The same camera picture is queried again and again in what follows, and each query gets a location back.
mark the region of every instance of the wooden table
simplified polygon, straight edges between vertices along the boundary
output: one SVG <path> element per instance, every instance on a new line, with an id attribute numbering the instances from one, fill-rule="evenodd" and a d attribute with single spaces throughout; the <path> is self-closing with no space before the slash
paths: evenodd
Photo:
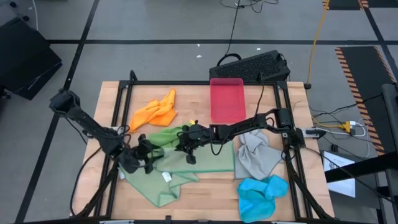
<path id="1" fill-rule="evenodd" d="M 102 126 L 111 126 L 113 109 L 118 82 L 103 82 L 98 98 L 98 104 L 94 119 Z M 312 127 L 312 120 L 308 108 L 303 83 L 290 82 L 289 96 L 294 114 L 295 125 L 298 128 Z M 177 116 L 170 127 L 186 124 L 190 119 L 197 119 L 199 123 L 208 126 L 210 119 L 210 87 L 206 85 L 134 85 L 129 109 L 128 123 L 135 110 L 144 107 L 148 101 L 161 100 L 171 88 L 176 90 L 175 109 Z M 284 105 L 283 94 L 280 91 L 281 102 Z M 244 86 L 244 97 L 246 102 L 246 118 L 253 116 L 261 93 L 261 86 Z M 124 102 L 118 121 L 121 121 Z M 259 113 L 264 113 L 275 108 L 274 91 L 272 87 L 266 86 L 259 107 Z M 150 134 L 160 131 L 162 127 L 146 124 L 132 135 L 131 145 L 137 144 L 141 133 Z M 282 138 L 280 134 L 273 134 L 267 130 L 271 147 L 282 149 Z M 318 150 L 317 141 L 305 139 L 307 147 Z M 97 140 L 89 140 L 86 148 L 85 159 L 90 156 L 99 144 Z M 323 172 L 322 161 L 319 155 L 308 150 L 301 150 L 307 187 L 323 209 L 334 217 L 329 191 Z M 103 167 L 104 153 L 99 153 L 87 163 L 81 173 L 76 189 L 73 208 L 79 212 L 90 200 L 99 185 L 101 170 Z M 275 167 L 272 174 L 288 181 L 286 166 L 280 163 Z M 133 186 L 125 180 L 118 179 L 115 199 L 113 204 L 113 219 L 135 219 L 135 220 L 164 220 L 166 215 L 171 215 L 173 220 L 240 220 L 238 211 L 238 195 L 236 187 L 240 180 L 233 180 L 233 172 L 215 172 L 198 174 L 199 182 L 189 183 L 181 186 L 181 196 L 176 202 L 164 207 L 156 208 L 144 198 Z M 298 201 L 301 216 L 305 216 L 301 191 L 297 188 Z M 105 214 L 108 193 L 104 194 L 101 214 Z M 269 220 L 294 220 L 292 198 L 289 193 L 276 199 L 276 210 Z"/>

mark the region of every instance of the orange cloth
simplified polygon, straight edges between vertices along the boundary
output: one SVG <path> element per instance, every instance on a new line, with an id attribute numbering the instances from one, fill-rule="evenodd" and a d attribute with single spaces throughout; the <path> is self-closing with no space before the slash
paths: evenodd
<path id="1" fill-rule="evenodd" d="M 173 109 L 174 99 L 175 90 L 171 89 L 162 101 L 151 100 L 146 107 L 137 110 L 130 121 L 131 132 L 146 123 L 168 126 L 177 115 Z"/>

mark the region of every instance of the green cloth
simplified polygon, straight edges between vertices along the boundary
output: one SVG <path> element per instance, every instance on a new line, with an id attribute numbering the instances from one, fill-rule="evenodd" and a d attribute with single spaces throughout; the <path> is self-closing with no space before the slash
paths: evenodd
<path id="1" fill-rule="evenodd" d="M 193 152 L 197 163 L 191 165 L 185 160 L 186 153 L 174 151 L 178 144 L 177 133 L 180 131 L 182 131 L 181 126 L 163 129 L 159 133 L 148 136 L 152 144 L 162 146 L 162 149 L 154 152 L 154 156 L 164 155 L 163 158 L 154 162 L 154 170 L 150 174 L 145 174 L 143 168 L 129 174 L 121 167 L 126 180 L 156 207 L 178 200 L 181 185 L 199 181 L 194 173 L 234 171 L 232 142 L 226 143 L 218 156 L 211 153 L 210 145 L 197 148 Z M 220 146 L 213 145 L 213 149 L 218 151 Z M 165 181 L 163 172 L 170 173 L 172 176 L 170 182 Z"/>

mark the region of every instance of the concrete floor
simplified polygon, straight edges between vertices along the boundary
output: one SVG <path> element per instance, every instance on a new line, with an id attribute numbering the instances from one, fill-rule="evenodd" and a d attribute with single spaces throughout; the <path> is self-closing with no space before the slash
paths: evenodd
<path id="1" fill-rule="evenodd" d="M 39 32 L 50 40 L 80 39 L 93 1 L 36 0 Z M 31 7 L 31 1 L 19 2 Z M 224 1 L 230 5 L 234 2 Z M 28 12 L 33 18 L 29 24 L 35 27 L 34 11 Z M 398 9 L 379 8 L 371 12 L 384 39 L 398 40 Z M 314 0 L 280 0 L 278 5 L 265 4 L 260 14 L 247 7 L 238 12 L 234 39 L 312 40 L 321 14 L 322 2 Z M 234 10 L 215 0 L 100 0 L 88 39 L 229 39 L 233 19 Z M 328 11 L 320 39 L 377 40 L 363 11 Z M 125 80 L 131 69 L 139 80 L 207 80 L 208 69 L 216 65 L 227 47 L 226 44 L 86 44 L 70 89 L 80 96 L 82 108 L 93 115 L 101 82 Z M 335 47 L 342 46 L 318 45 L 315 52 L 313 88 L 308 100 L 316 110 L 331 111 L 354 103 Z M 52 119 L 49 99 L 63 86 L 77 45 L 53 44 L 51 48 L 63 60 L 63 66 L 41 92 L 32 101 L 12 96 L 12 100 L 1 102 L 0 170 L 8 172 L 0 173 L 3 180 L 0 183 L 0 223 L 13 223 L 16 219 Z M 274 49 L 288 60 L 292 71 L 290 79 L 305 81 L 311 45 L 235 44 L 230 52 L 248 57 Z M 398 60 L 398 46 L 389 46 L 389 50 Z M 357 121 L 360 114 L 357 108 L 351 108 L 339 113 L 337 118 Z M 367 153 L 363 141 L 328 138 L 359 156 Z M 330 147 L 324 140 L 318 143 L 320 149 Z M 26 222 L 68 217 L 70 194 L 84 150 L 79 135 L 61 119 Z M 371 155 L 376 156 L 372 147 Z M 349 207 L 339 197 L 332 197 L 332 201 L 336 217 L 342 220 L 377 222 L 372 209 Z"/>

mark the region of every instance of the cloth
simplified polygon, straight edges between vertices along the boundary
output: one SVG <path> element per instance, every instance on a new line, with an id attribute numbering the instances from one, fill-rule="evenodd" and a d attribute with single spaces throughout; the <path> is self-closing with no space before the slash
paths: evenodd
<path id="1" fill-rule="evenodd" d="M 133 174 L 129 174 L 121 168 L 126 180 L 156 207 L 178 200 L 181 185 L 199 181 L 195 175 L 196 172 L 234 170 L 234 153 L 231 142 L 224 145 L 218 156 L 211 153 L 209 145 L 199 147 L 194 150 L 197 163 L 195 165 L 188 164 L 185 160 L 186 153 L 174 151 L 178 144 L 177 133 L 180 131 L 182 131 L 181 126 L 163 129 L 159 133 L 148 135 L 148 140 L 152 144 L 162 146 L 160 150 L 154 152 L 154 156 L 164 155 L 163 158 L 154 162 L 154 170 L 150 174 L 145 174 L 143 168 L 136 170 Z M 213 147 L 216 151 L 220 148 L 217 145 Z M 170 182 L 165 181 L 162 176 L 163 172 L 170 173 L 172 176 Z"/>
<path id="2" fill-rule="evenodd" d="M 130 132 L 137 131 L 139 126 L 146 123 L 168 126 L 177 115 L 173 109 L 174 99 L 175 90 L 171 89 L 163 100 L 151 100 L 147 106 L 137 110 L 130 121 Z"/>
<path id="3" fill-rule="evenodd" d="M 271 217 L 275 211 L 275 198 L 285 196 L 288 188 L 287 182 L 277 175 L 262 181 L 244 179 L 238 186 L 241 220 L 251 223 Z"/>
<path id="4" fill-rule="evenodd" d="M 241 147 L 235 157 L 235 178 L 253 177 L 262 180 L 280 162 L 280 150 L 268 147 L 268 138 L 261 130 L 239 135 Z"/>

